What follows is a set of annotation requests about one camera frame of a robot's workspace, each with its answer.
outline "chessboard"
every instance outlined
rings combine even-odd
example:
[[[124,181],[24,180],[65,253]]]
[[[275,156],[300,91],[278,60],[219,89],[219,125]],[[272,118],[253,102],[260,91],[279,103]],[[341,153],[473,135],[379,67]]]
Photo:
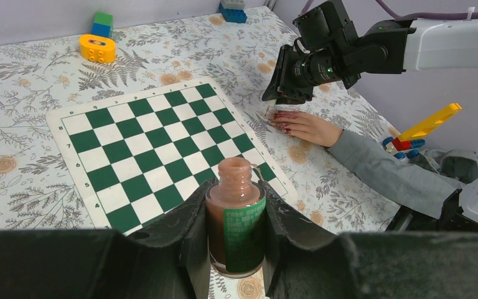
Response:
[[[210,78],[53,110],[47,123],[95,227],[130,234],[182,204],[224,158],[297,192]],[[259,180],[254,172],[252,180]]]

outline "yellow block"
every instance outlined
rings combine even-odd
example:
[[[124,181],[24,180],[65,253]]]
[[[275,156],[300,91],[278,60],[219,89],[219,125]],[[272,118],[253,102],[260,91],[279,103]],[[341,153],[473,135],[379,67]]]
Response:
[[[82,56],[90,61],[108,64],[116,59],[116,43],[112,39],[85,34],[80,37]]]
[[[462,108],[458,103],[450,104],[444,107],[444,109],[441,111],[421,121],[418,125],[402,133],[398,139],[400,141],[409,141],[424,138],[426,135],[430,134],[433,130],[442,125],[445,121],[449,120],[461,109]]]

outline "gray sleeve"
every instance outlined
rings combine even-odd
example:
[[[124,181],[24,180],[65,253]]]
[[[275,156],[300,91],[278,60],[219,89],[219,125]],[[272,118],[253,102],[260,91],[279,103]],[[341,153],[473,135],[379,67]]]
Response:
[[[456,189],[442,176],[403,163],[375,141],[344,130],[327,149],[340,163],[382,196],[433,218]]]

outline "floral tablecloth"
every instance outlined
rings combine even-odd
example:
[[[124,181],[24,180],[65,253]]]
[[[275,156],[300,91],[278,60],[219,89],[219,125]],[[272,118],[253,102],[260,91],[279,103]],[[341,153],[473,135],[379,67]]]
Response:
[[[292,206],[323,228],[383,230],[398,206],[381,197],[318,146],[268,125],[260,97],[279,47],[296,35],[268,8],[248,9],[247,24],[220,14],[115,30],[118,58],[83,59],[78,36],[0,46],[0,229],[93,227],[45,122],[53,109],[213,77],[299,193]],[[357,92],[322,85],[298,107],[381,140],[388,123]],[[210,298],[262,298],[262,273],[241,280],[211,273]]]

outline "wall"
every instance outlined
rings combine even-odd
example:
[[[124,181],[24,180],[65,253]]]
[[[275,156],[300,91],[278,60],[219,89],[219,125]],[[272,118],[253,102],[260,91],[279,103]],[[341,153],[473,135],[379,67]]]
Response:
[[[94,13],[115,28],[214,14],[219,0],[0,0],[0,45],[90,32]],[[265,0],[245,0],[246,7]]]
[[[287,24],[298,16],[305,0],[279,0],[274,12]],[[312,7],[323,1],[316,1]],[[478,0],[386,0],[399,15],[412,12],[478,11]],[[391,19],[374,0],[344,0],[358,34],[374,23]],[[363,74],[354,87],[400,131],[407,130],[449,103],[458,102],[463,110],[432,133],[432,148],[478,151],[478,69],[428,70],[402,75]]]

